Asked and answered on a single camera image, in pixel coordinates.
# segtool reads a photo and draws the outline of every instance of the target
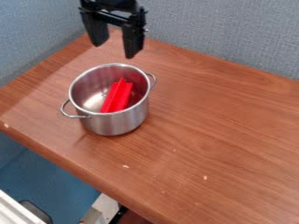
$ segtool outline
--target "wooden table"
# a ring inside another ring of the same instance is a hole
[[[127,60],[111,36],[101,48],[83,36],[2,88],[0,130],[154,223],[298,223],[299,82],[151,39]],[[158,84],[142,127],[105,137],[61,106],[111,62]]]

